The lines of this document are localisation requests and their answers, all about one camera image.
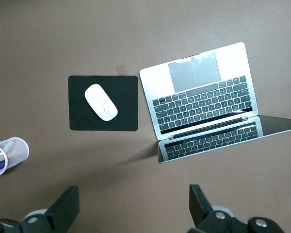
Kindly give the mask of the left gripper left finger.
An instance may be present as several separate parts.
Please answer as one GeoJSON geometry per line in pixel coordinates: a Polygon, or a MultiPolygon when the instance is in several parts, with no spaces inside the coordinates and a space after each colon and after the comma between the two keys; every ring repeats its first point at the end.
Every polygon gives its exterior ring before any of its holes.
{"type": "Polygon", "coordinates": [[[44,213],[24,218],[20,228],[23,233],[66,233],[79,211],[79,188],[70,186],[44,213]]]}

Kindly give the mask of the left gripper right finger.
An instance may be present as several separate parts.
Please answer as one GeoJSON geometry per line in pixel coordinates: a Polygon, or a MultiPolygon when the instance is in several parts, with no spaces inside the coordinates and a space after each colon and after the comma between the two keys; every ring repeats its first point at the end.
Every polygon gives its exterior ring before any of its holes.
{"type": "Polygon", "coordinates": [[[212,206],[200,185],[189,188],[189,209],[195,224],[190,233],[282,233],[282,228],[265,217],[251,217],[247,223],[236,219],[231,210],[212,206]]]}

